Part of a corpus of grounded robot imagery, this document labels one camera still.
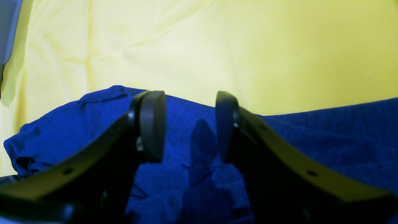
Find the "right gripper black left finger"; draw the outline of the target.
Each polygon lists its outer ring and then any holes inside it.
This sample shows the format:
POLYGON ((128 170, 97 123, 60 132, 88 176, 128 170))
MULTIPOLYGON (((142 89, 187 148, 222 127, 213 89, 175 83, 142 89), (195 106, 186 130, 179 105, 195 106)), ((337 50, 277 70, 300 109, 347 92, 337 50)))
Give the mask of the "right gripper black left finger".
POLYGON ((125 210, 142 163, 161 163, 164 91, 130 108, 84 149, 39 174, 1 187, 2 224, 129 224, 125 210))

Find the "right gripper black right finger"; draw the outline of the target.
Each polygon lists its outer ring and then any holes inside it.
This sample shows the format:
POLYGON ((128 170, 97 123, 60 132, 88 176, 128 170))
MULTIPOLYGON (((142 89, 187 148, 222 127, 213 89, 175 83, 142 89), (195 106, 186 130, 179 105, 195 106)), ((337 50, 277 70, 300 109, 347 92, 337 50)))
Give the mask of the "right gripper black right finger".
POLYGON ((220 157, 243 176, 257 224, 386 224, 397 212, 389 190, 314 161, 226 91, 216 96, 220 157))

